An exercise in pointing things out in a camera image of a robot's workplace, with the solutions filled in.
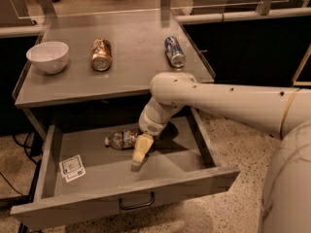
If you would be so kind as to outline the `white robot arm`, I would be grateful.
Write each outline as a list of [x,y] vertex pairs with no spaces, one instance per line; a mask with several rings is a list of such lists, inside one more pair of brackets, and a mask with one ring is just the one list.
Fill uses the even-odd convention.
[[243,122],[281,140],[266,172],[258,233],[311,233],[310,89],[198,83],[189,73],[163,72],[152,78],[150,93],[135,165],[185,106]]

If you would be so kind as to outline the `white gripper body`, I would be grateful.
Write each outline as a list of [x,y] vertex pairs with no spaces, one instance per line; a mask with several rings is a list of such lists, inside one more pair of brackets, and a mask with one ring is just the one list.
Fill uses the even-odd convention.
[[154,122],[148,117],[146,111],[143,111],[139,117],[138,125],[143,133],[147,133],[151,136],[158,136],[165,129],[167,123]]

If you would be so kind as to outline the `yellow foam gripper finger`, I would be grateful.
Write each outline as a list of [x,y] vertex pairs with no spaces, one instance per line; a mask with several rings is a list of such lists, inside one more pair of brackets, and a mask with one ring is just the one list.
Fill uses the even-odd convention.
[[143,133],[137,137],[135,148],[132,153],[131,167],[132,172],[137,172],[146,159],[148,151],[154,143],[154,137],[148,133]]

